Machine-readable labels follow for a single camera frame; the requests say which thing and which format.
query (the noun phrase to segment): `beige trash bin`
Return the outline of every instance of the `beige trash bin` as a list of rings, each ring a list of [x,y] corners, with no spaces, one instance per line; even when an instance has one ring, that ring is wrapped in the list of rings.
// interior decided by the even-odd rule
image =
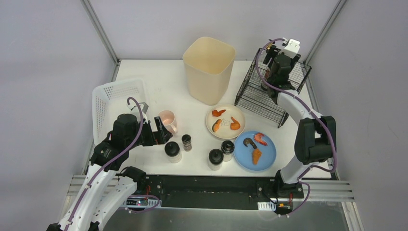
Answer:
[[[228,88],[234,58],[235,49],[227,43],[197,39],[183,55],[190,95],[205,104],[217,104]]]

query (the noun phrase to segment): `pink mug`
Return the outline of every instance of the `pink mug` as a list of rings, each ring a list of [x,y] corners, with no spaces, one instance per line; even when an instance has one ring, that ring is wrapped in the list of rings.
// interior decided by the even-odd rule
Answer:
[[[173,134],[177,133],[176,116],[174,115],[172,111],[170,110],[161,111],[159,112],[159,117],[162,120],[163,125],[169,132]]]

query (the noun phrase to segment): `wall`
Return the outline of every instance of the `wall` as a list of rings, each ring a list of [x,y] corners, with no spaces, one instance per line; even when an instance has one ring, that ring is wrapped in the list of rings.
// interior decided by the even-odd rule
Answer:
[[[79,0],[0,3],[0,230],[58,222],[114,63]]]
[[[119,58],[181,59],[199,37],[252,60],[268,39],[301,41],[306,57],[338,0],[92,0]]]
[[[408,1],[349,0],[312,60],[339,172],[369,231],[406,230]]]

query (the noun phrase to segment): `white tabletop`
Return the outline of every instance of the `white tabletop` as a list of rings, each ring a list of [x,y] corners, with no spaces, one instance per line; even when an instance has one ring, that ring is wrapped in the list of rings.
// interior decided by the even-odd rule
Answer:
[[[235,96],[251,65],[251,61],[235,61],[228,89],[219,103],[234,104]],[[223,140],[213,136],[205,125],[205,116],[213,106],[208,106],[190,96],[182,60],[122,60],[116,81],[141,77],[145,80],[149,94],[149,114],[152,118],[160,111],[168,109],[175,113],[178,133],[171,139],[180,145],[184,134],[191,135],[192,150],[182,152],[182,160],[176,164],[169,162],[163,145],[153,147],[137,147],[130,151],[129,158],[122,164],[135,166],[147,174],[165,175],[199,175],[199,176],[275,176],[275,173],[285,167],[294,157],[294,140],[297,125],[289,118],[278,129],[278,125],[255,113],[242,109],[245,115],[246,131],[257,130],[268,135],[275,143],[277,158],[266,171],[250,172],[241,167],[233,158],[224,162],[218,171],[208,167],[208,153],[214,148],[220,148]],[[307,89],[300,93],[302,99],[310,105]],[[330,174],[314,169],[306,174],[307,178],[330,178]]]

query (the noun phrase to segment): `white plate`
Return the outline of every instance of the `white plate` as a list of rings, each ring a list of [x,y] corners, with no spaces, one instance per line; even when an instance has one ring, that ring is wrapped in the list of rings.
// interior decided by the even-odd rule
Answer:
[[[213,110],[226,110],[221,116],[219,117],[214,117],[212,114]],[[238,130],[231,130],[230,125],[232,123],[231,117],[234,117],[235,120],[237,120],[241,127]],[[218,119],[222,119],[221,127],[217,132],[213,132],[213,125]],[[245,129],[245,116],[243,115],[242,111],[231,104],[219,104],[214,106],[213,108],[210,109],[207,113],[207,117],[205,118],[205,123],[207,124],[208,130],[215,135],[218,138],[221,139],[232,139],[237,136],[239,136],[243,130]]]

